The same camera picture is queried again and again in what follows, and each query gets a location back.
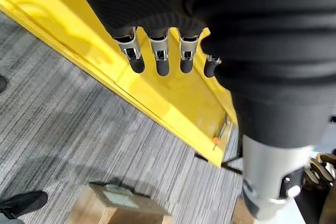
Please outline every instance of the wooden box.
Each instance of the wooden box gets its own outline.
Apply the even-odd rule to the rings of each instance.
[[[149,198],[128,190],[89,185],[65,224],[171,224],[173,217]]]

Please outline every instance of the yellow metal beam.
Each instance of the yellow metal beam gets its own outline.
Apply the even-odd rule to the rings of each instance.
[[[169,38],[171,71],[161,77],[144,31],[137,33],[146,69],[136,74],[85,0],[0,0],[0,9],[210,162],[221,164],[227,139],[214,148],[212,138],[226,113],[236,122],[230,93],[204,77],[200,48],[194,70],[180,71],[176,29]]]

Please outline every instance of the robotic arm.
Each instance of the robotic arm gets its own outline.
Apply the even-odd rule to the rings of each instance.
[[[208,70],[215,69],[218,82],[232,93],[243,134],[249,211],[270,218],[300,193],[311,146],[321,138],[336,99],[336,0],[87,1],[113,38],[125,27],[130,33],[136,26],[146,32],[177,27],[181,48],[191,48],[181,52],[186,72],[195,50],[187,42],[208,27],[211,35],[201,41],[209,55],[205,73],[211,77]],[[165,45],[152,37],[152,47]],[[143,62],[137,50],[128,59]]]

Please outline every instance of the black rubber fingertip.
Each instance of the black rubber fingertip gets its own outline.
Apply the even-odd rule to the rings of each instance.
[[[131,60],[130,65],[136,73],[142,73],[145,70],[145,62],[143,61],[142,56],[138,60]]]
[[[193,69],[192,60],[181,60],[180,69],[183,73],[189,73]]]
[[[160,76],[166,76],[169,73],[169,60],[157,61],[156,71]]]
[[[215,75],[215,68],[217,64],[214,64],[211,61],[205,60],[205,65],[204,65],[204,75],[208,78],[211,78]]]

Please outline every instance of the cardboard box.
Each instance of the cardboard box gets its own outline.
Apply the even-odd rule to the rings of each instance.
[[[255,218],[248,211],[244,199],[241,197],[237,198],[235,209],[233,210],[232,224],[254,224]]]
[[[65,224],[171,224],[173,217],[149,198],[128,190],[89,185]]]

